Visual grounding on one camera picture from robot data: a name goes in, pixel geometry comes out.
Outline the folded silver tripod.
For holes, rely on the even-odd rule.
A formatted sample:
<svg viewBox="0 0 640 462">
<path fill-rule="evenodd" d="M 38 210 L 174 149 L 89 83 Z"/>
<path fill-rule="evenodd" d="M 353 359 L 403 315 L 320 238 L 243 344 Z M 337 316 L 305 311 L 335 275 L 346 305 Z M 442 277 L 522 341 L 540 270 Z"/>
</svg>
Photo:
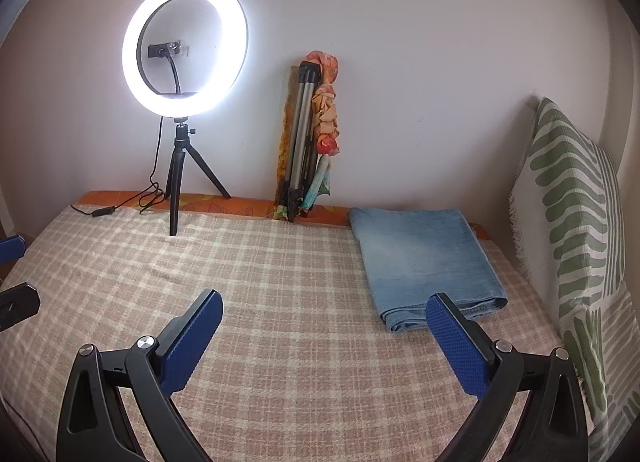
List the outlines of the folded silver tripod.
<svg viewBox="0 0 640 462">
<path fill-rule="evenodd" d="M 321 77 L 320 65 L 303 61 L 298 66 L 295 110 L 290 132 L 290 149 L 284 175 L 281 204 L 285 218 L 293 222 L 302 206 L 307 185 L 307 159 L 310 154 L 311 98 Z"/>
</svg>

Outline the small black tripod stand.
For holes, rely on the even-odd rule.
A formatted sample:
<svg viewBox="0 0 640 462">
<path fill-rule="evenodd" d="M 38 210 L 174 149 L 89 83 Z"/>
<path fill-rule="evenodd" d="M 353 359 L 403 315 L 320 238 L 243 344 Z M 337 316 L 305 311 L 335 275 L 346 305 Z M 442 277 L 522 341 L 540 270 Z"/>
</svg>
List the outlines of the small black tripod stand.
<svg viewBox="0 0 640 462">
<path fill-rule="evenodd" d="M 188 118 L 175 118 L 175 140 L 171 153 L 171 160 L 168 169 L 168 176 L 165 189 L 165 200 L 169 202 L 169 235 L 174 237 L 178 233 L 179 226 L 179 205 L 181 195 L 181 185 L 183 177 L 183 166 L 186 156 L 189 155 L 194 160 L 198 168 L 208 178 L 217 191 L 226 199 L 231 199 L 231 194 L 214 174 L 213 169 L 208 166 L 205 159 L 198 153 L 191 143 L 191 136 L 195 129 L 188 125 Z"/>
</svg>

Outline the pink checkered bed blanket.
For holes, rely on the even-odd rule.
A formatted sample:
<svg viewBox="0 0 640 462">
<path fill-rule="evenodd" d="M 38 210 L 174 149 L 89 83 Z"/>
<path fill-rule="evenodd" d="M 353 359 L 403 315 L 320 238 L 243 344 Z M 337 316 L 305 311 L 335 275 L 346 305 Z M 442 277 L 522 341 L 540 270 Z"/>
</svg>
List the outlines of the pink checkered bed blanket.
<svg viewBox="0 0 640 462">
<path fill-rule="evenodd" d="M 78 348 L 157 334 L 204 289 L 224 318 L 175 404 L 216 461 L 431 461 L 474 400 L 433 336 L 390 333 L 345 227 L 62 211 L 6 277 L 39 293 L 1 336 L 4 408 L 55 454 Z"/>
</svg>

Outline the green striped white pillow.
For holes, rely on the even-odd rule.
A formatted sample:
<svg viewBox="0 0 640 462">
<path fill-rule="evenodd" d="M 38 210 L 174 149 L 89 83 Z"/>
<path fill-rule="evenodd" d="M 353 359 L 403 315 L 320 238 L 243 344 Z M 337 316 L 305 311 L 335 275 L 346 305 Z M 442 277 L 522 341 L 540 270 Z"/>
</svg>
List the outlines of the green striped white pillow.
<svg viewBox="0 0 640 462">
<path fill-rule="evenodd" d="M 605 461 L 639 416 L 639 323 L 608 154 L 544 98 L 510 194 L 516 255 L 570 354 Z"/>
</svg>

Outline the light blue denim pants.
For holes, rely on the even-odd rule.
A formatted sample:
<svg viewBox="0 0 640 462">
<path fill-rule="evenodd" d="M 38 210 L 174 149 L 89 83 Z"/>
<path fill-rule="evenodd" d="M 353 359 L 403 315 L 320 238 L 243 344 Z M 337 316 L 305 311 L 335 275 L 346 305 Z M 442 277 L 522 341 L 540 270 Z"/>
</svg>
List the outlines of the light blue denim pants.
<svg viewBox="0 0 640 462">
<path fill-rule="evenodd" d="M 348 213 L 374 306 L 386 330 L 427 327 L 426 304 L 446 294 L 462 315 L 477 319 L 506 307 L 508 295 L 461 211 Z"/>
</svg>

